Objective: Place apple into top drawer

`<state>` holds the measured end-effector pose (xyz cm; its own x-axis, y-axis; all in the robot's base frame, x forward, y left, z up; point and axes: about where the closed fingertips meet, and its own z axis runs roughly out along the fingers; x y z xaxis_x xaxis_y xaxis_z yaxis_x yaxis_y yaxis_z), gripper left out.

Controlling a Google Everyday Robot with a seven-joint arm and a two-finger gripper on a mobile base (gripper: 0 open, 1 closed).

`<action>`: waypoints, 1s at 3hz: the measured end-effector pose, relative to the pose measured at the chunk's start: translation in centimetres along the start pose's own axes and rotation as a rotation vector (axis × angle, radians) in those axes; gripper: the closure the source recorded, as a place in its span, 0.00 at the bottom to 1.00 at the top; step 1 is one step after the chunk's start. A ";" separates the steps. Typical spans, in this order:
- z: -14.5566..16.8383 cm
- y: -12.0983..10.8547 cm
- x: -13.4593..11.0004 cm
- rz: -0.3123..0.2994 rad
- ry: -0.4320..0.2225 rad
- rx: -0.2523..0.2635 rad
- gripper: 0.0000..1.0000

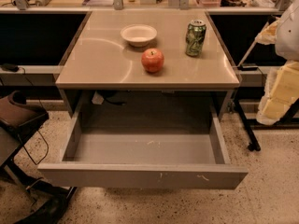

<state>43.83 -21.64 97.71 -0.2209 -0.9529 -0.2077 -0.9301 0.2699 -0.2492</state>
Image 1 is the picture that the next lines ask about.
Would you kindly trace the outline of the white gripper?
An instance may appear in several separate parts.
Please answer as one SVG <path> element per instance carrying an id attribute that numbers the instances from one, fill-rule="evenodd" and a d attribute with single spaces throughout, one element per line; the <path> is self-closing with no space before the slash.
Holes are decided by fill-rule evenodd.
<path id="1" fill-rule="evenodd" d="M 291 3 L 279 21 L 267 23 L 255 41 L 262 45 L 276 43 L 276 54 L 293 60 L 271 68 L 266 78 L 256 119 L 263 125 L 273 125 L 299 98 L 299 0 Z"/>

